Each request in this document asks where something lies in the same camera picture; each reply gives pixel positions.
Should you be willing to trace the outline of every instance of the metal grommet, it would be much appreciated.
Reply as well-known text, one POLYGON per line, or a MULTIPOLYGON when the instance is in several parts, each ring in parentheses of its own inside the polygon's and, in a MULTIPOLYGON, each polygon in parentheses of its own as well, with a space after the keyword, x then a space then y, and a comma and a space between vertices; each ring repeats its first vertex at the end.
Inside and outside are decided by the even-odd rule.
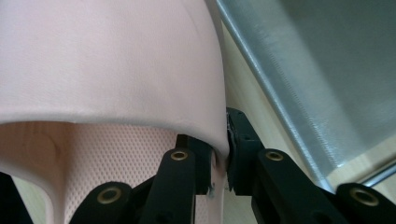
POLYGON ((265 153, 265 156, 270 159, 271 161, 282 161, 283 160, 283 156, 282 154, 278 153, 278 152, 274 152, 274 151, 270 151, 265 153))
POLYGON ((367 206, 377 206, 379 204, 379 200, 364 189, 353 188, 349 191, 349 194, 353 199, 367 206))
POLYGON ((176 151, 174 153, 171 154, 171 158, 174 161, 183 161, 186 160, 186 158, 189 156, 189 154, 187 154, 187 152, 184 151, 176 151))
POLYGON ((121 196, 121 190, 117 187, 109 187, 107 189, 102 190, 98 197, 97 201, 102 204, 114 203, 121 196))

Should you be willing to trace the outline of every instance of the circular hole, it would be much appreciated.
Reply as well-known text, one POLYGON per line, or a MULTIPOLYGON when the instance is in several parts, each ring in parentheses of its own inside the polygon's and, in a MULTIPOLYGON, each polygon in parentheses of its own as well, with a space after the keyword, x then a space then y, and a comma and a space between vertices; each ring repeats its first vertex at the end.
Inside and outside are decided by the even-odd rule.
POLYGON ((183 161, 188 157, 188 154, 184 151, 176 151, 171 154, 171 158, 174 161, 183 161))
POLYGON ((314 212, 312 214, 312 217, 314 218, 314 220, 317 223, 320 223, 320 224, 331 224, 332 223, 332 219, 322 212, 314 212))
POLYGON ((354 188, 349 193, 353 199, 367 206, 377 206, 379 204, 379 200, 372 193, 364 189, 354 188))
POLYGON ((157 214, 155 219, 158 223, 169 223, 173 219, 173 214, 171 212, 163 211, 157 214))
POLYGON ((268 159, 270 159, 271 161, 282 161, 283 160, 283 156, 280 153, 278 153, 278 152, 273 152, 273 151, 267 152, 265 154, 265 156, 268 159))
POLYGON ((102 190, 98 197, 97 201, 102 204, 114 203, 121 196, 121 190, 117 187, 109 187, 107 189, 102 190))

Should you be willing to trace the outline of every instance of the mesh lining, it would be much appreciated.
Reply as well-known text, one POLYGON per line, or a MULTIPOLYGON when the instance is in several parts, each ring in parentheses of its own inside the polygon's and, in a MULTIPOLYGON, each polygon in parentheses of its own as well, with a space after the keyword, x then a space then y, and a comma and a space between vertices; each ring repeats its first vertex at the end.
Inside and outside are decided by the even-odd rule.
MULTIPOLYGON (((59 197, 64 199, 64 223, 70 221, 78 205, 96 186, 119 181, 133 187, 155 175, 163 154, 174 148, 177 138, 172 131, 151 127, 60 122, 2 125, 0 136, 4 137, 3 134, 23 139, 22 152, 33 150, 35 153, 29 161, 55 155, 53 159, 33 163, 41 166, 38 171, 42 170, 43 176, 51 176, 52 182, 61 183, 64 195, 59 197), (35 143, 33 147, 40 146, 39 150, 26 149, 32 146, 32 138, 42 138, 40 136, 50 140, 35 143)), ((205 196, 197 196, 195 219, 196 223, 207 223, 205 196)))

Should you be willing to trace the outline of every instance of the gray metal surface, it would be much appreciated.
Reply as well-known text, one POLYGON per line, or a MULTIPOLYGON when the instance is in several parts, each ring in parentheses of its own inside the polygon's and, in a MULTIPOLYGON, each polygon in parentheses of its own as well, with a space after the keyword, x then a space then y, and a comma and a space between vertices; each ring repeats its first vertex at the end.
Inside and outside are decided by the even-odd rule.
POLYGON ((317 184, 396 133, 395 1, 218 4, 317 184))

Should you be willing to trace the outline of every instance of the pink fabric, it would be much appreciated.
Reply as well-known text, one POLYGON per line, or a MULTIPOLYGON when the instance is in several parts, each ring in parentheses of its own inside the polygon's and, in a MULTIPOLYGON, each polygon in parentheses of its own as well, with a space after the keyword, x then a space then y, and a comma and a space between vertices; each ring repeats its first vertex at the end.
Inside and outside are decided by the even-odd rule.
MULTIPOLYGON (((0 1, 0 130, 30 136, 3 140, 0 171, 43 188, 53 210, 48 223, 64 222, 70 186, 78 184, 68 174, 87 167, 74 167, 67 153, 53 152, 54 163, 41 150, 38 165, 26 159, 24 148, 52 151, 60 144, 54 139, 69 133, 65 123, 15 123, 40 120, 150 126, 170 139, 186 133, 206 141, 216 149, 209 222, 221 222, 225 97, 219 41, 204 0, 0 1)), ((117 139, 109 130, 102 136, 117 139)), ((80 141, 73 150, 84 150, 80 141)))

